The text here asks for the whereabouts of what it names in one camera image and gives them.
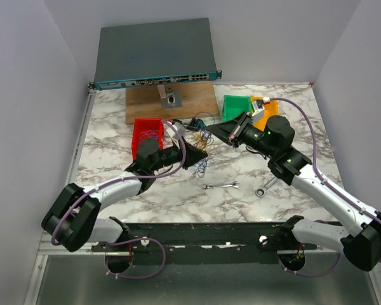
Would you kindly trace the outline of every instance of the black cable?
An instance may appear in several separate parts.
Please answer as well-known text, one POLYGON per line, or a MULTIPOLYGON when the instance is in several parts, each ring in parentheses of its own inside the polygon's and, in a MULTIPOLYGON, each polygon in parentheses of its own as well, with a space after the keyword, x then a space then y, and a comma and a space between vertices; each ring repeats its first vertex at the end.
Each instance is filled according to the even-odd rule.
POLYGON ((263 158, 264 158, 264 160, 266 160, 266 159, 267 159, 267 156, 266 156, 266 155, 264 155, 264 154, 260 153, 259 151, 252 151, 252 150, 250 150, 250 149, 249 149, 249 147, 248 147, 248 146, 246 146, 246 150, 247 150, 249 153, 252 153, 252 154, 259 154, 259 155, 261 155, 261 157, 263 157, 263 158))
MULTIPOLYGON (((197 119, 197 115, 201 114, 201 113, 207 113, 207 114, 209 114, 211 116, 211 118, 213 119, 213 124, 215 124, 216 121, 215 121, 214 115, 212 115, 212 113, 207 112, 207 111, 198 112, 197 114, 194 115, 193 118, 190 119, 190 121, 192 122, 193 119, 197 119)), ((196 126, 190 126, 189 124, 186 124, 186 123, 183 123, 183 125, 186 127, 186 129, 188 129, 188 130, 190 130, 192 132, 198 132, 200 129, 203 129, 201 126, 198 126, 198 125, 196 125, 196 126)))

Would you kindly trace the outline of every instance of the gray floor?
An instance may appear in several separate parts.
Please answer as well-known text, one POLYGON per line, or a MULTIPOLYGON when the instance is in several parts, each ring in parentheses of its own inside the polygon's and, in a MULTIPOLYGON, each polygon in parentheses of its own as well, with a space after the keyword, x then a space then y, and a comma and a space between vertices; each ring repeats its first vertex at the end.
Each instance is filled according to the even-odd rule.
MULTIPOLYGON (((312 254, 306 272, 333 265, 335 254, 312 254)), ((136 267, 146 274, 154 266, 136 267)), ((104 258, 52 256, 38 304, 378 304, 368 273, 343 261, 323 278, 301 278, 280 266, 259 264, 167 266, 150 280, 115 280, 105 275, 104 258)))

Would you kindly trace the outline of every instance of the wrench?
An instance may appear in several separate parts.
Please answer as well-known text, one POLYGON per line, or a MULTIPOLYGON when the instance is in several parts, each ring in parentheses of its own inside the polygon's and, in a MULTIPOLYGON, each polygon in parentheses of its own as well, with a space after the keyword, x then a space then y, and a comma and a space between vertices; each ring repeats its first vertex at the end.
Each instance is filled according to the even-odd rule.
POLYGON ((204 189, 218 189, 220 187, 234 187, 235 189, 238 189, 239 186, 238 186, 239 182, 237 181, 234 181, 233 183, 231 184, 203 184, 202 185, 202 188, 204 189))
POLYGON ((262 187, 259 187, 258 189, 255 190, 255 194, 262 198, 265 196, 265 194, 267 193, 267 191, 269 190, 269 188, 271 186, 273 186, 275 183, 277 183, 279 179, 277 177, 273 177, 270 181, 268 181, 264 186, 262 187))

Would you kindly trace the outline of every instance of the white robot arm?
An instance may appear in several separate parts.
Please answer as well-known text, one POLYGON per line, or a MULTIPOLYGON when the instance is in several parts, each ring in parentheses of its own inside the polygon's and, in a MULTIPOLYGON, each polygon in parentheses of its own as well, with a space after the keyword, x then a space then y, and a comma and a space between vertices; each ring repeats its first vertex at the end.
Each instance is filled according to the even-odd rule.
POLYGON ((173 130, 170 134, 173 142, 181 149, 175 145, 160 149, 155 139, 145 139, 138 148, 136 160, 122 175, 85 188, 75 183, 64 187, 41 223, 51 234, 53 245, 62 244, 73 252, 88 241, 115 242, 124 231, 123 224, 111 218, 97 219, 101 210, 148 190, 156 178, 188 169, 208 156, 182 138, 181 126, 167 124, 173 130), (156 170, 175 163, 179 163, 176 169, 154 175, 156 170))
MULTIPOLYGON (((310 124, 298 105, 285 98, 274 100, 297 106, 310 124)), ((277 178, 313 198, 342 225, 332 226, 295 216, 288 225, 298 242, 336 250, 359 269, 373 269, 381 260, 381 212, 344 191, 317 169, 312 126, 309 125, 314 139, 313 163, 291 145, 295 131, 285 117, 270 117, 263 132, 253 126, 253 120, 250 113, 244 112, 231 121, 210 125, 208 130, 230 146, 246 144, 268 157, 268 167, 277 178)))

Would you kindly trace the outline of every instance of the cable clip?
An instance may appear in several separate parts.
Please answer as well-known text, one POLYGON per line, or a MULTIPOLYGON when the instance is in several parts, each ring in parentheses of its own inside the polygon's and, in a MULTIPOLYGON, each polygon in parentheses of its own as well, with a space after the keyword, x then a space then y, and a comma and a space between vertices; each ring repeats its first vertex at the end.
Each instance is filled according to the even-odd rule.
POLYGON ((320 181, 320 184, 323 186, 328 180, 329 178, 324 176, 324 179, 320 181))
POLYGON ((263 97, 262 98, 262 102, 266 105, 266 104, 269 104, 269 102, 271 101, 271 99, 269 97, 263 97))

